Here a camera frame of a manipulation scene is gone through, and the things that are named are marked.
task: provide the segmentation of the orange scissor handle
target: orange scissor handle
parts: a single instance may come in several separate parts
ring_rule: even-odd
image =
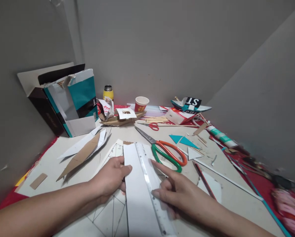
[[[181,166],[185,166],[187,164],[187,158],[185,156],[185,154],[178,149],[178,147],[176,147],[175,145],[171,144],[171,143],[168,143],[168,142],[165,142],[165,141],[156,141],[156,145],[159,145],[171,158],[173,158],[175,161],[177,161],[178,164],[180,164]],[[176,152],[178,152],[178,154],[181,156],[182,158],[182,162],[177,159],[173,153],[170,152],[170,150],[167,149],[167,147],[165,146],[169,146],[171,148],[173,148]]]

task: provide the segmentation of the yellow thermos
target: yellow thermos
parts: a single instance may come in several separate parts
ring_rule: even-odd
[[[114,99],[112,86],[110,86],[110,85],[104,86],[103,99],[105,96],[109,97],[112,100]]]

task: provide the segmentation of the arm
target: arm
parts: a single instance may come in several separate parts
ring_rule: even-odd
[[[274,237],[258,225],[223,207],[184,175],[153,160],[152,163],[168,176],[161,183],[160,189],[152,191],[156,198],[177,207],[198,223],[216,229],[230,237]],[[179,214],[173,208],[168,208],[174,218],[179,217]]]
[[[105,203],[132,167],[111,158],[88,182],[17,202],[0,210],[0,236],[51,236],[76,218]]]

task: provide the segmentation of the glue tube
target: glue tube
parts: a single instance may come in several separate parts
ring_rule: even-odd
[[[220,132],[215,126],[209,126],[206,128],[209,133],[215,136],[218,140],[224,143],[228,148],[234,148],[238,146],[232,139],[226,136],[223,132]]]

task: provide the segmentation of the transparent ruler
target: transparent ruler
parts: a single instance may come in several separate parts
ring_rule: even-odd
[[[176,236],[174,223],[169,217],[168,211],[165,208],[165,204],[152,195],[152,190],[160,188],[160,181],[157,174],[155,173],[151,161],[149,160],[151,156],[153,157],[151,148],[145,148],[143,144],[137,142],[135,143],[135,147],[140,159],[146,186],[150,194],[161,234],[162,236]]]

